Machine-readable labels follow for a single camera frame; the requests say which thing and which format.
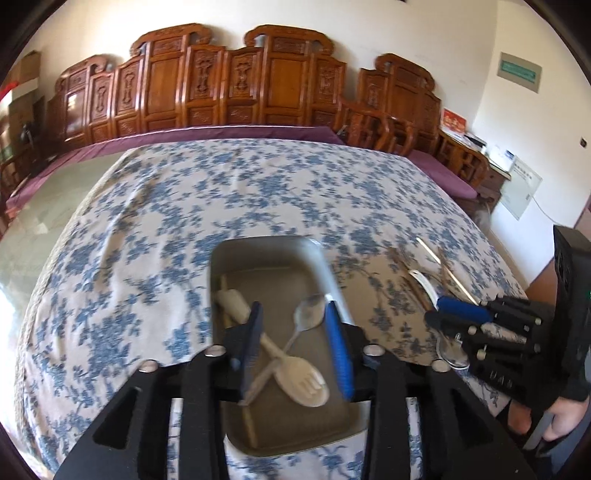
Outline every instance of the tablecloth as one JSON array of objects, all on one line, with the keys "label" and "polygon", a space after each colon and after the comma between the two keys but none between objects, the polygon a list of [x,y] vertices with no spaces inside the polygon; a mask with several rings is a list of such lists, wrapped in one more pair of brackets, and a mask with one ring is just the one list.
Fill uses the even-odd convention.
[{"label": "tablecloth", "polygon": [[[405,158],[286,140],[140,147],[80,205],[27,310],[16,414],[31,452],[55,471],[142,359],[173,364],[209,344],[207,262],[215,245],[296,234],[324,246],[356,324],[404,360],[429,364],[435,336],[388,247],[404,247],[422,270],[437,271],[419,236],[443,249],[476,298],[522,294],[480,230]],[[506,404],[467,381],[493,413]],[[305,471],[337,480],[359,476],[364,441],[360,434],[277,458],[226,448],[233,478],[296,479]],[[416,478],[418,432],[410,441]],[[173,440],[170,478],[176,451]]]}]

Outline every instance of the blue floral pattern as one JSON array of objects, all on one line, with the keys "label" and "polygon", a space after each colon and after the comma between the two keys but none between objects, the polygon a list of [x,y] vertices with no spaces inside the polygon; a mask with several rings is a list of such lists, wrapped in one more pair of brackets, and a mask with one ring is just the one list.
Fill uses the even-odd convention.
[{"label": "blue floral pattern", "polygon": [[[435,357],[434,335],[388,247],[436,272],[415,240],[423,238],[443,249],[475,297],[522,294],[457,205],[394,155],[284,140],[157,144],[123,156],[101,185],[46,266],[25,339],[17,409],[32,453],[52,471],[141,359],[173,364],[209,344],[207,262],[226,239],[315,238],[368,338],[421,364]],[[472,382],[491,410],[500,408],[496,392]],[[418,478],[418,430],[410,442]],[[226,451],[235,479],[302,478],[305,468],[306,478],[340,480],[359,478],[364,443],[360,434],[279,458]]]}]

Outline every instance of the silver screw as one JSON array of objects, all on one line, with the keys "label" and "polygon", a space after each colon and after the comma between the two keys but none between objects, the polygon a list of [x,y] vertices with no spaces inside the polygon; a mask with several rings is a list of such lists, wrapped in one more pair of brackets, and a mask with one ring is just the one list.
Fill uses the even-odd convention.
[{"label": "silver screw", "polygon": [[367,356],[382,356],[384,353],[386,353],[386,350],[383,346],[372,343],[371,345],[364,346],[363,352]]},{"label": "silver screw", "polygon": [[139,371],[145,374],[150,374],[158,369],[158,362],[156,360],[145,360],[139,366]]},{"label": "silver screw", "polygon": [[452,369],[450,367],[450,365],[445,360],[435,360],[431,364],[431,368],[440,374],[444,374],[445,372],[449,372]]},{"label": "silver screw", "polygon": [[205,356],[222,356],[226,353],[226,348],[223,345],[208,346],[205,350]]}]

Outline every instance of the tray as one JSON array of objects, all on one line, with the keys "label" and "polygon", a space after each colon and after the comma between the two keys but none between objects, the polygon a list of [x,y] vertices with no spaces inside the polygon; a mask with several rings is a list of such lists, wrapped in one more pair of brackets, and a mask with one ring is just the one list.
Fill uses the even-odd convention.
[{"label": "tray", "polygon": [[[351,323],[345,301],[320,244],[301,236],[240,238],[220,243],[210,260],[210,304],[213,341],[224,335],[224,315],[213,295],[222,285],[237,289],[251,304],[259,301],[264,330],[282,348],[294,329],[293,313],[310,295],[330,294],[343,321]],[[237,449],[253,456],[276,456],[337,442],[366,429],[369,403],[349,403],[338,389],[323,324],[301,332],[290,355],[310,361],[324,376],[330,390],[328,402],[303,407],[279,388],[275,379],[248,407],[222,404],[225,433]],[[261,349],[254,375],[269,356]]]}]

